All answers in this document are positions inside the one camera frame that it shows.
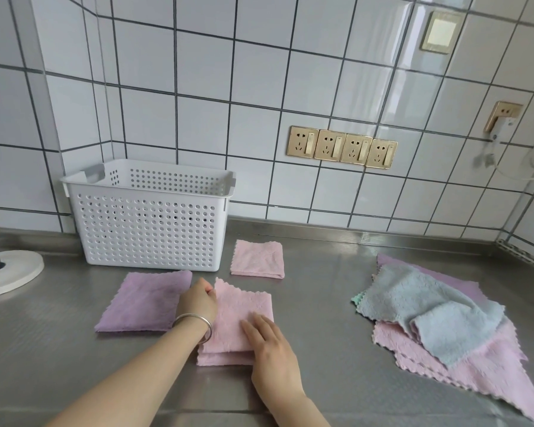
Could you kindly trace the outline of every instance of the gold power outlet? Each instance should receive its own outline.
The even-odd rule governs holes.
[[[522,105],[518,103],[510,103],[499,101],[495,103],[494,108],[490,114],[489,120],[484,126],[484,132],[490,133],[494,127],[494,123],[497,122],[498,117],[507,117],[507,118],[518,118],[520,112],[522,111]]]
[[[371,136],[348,133],[340,161],[344,163],[365,164],[371,143]]]
[[[374,139],[370,145],[370,152],[366,160],[366,167],[378,169],[390,169],[393,162],[393,155],[398,148],[398,143]]]
[[[332,162],[339,161],[345,137],[346,133],[320,130],[318,132],[317,149],[314,151],[314,158],[330,160]]]
[[[291,126],[289,132],[289,145],[287,145],[287,156],[312,159],[317,144],[317,137],[317,128],[300,128],[298,126]]]

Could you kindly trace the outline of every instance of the silver bracelet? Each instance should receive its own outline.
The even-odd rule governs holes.
[[[178,316],[176,319],[174,319],[174,322],[172,322],[172,327],[174,328],[174,325],[178,322],[179,319],[186,318],[188,316],[193,316],[194,318],[199,318],[202,321],[206,322],[209,328],[209,336],[206,338],[206,335],[204,334],[203,340],[201,340],[198,344],[206,343],[209,339],[212,338],[212,334],[214,333],[214,327],[212,327],[212,324],[204,317],[200,315],[196,315],[195,313],[184,313],[183,315]]]

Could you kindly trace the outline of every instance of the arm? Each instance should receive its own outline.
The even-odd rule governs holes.
[[[177,316],[195,313],[213,322],[216,294],[204,279],[180,297]],[[188,356],[208,326],[187,317],[61,412],[47,427],[148,427]]]
[[[299,363],[277,325],[254,315],[241,326],[255,352],[251,380],[279,427],[330,427],[303,391]]]

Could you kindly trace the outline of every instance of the white plastic basket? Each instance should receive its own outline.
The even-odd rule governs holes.
[[[88,263],[220,267],[233,172],[118,159],[61,181]]]

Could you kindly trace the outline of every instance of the countertop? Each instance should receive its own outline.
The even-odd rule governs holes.
[[[230,275],[238,238],[282,243],[285,279]],[[372,323],[355,313],[350,298],[370,285],[378,252],[480,282],[489,298],[506,305],[534,382],[534,269],[511,256],[264,236],[228,226],[220,270],[193,277],[218,276],[272,294],[305,390],[334,427],[532,425],[504,402],[400,370],[391,352],[372,344]],[[36,279],[0,296],[0,426],[43,425],[158,338],[93,331],[126,273],[140,269],[91,266],[64,254],[44,260]],[[250,372],[196,367],[192,354],[153,425],[273,426]]]

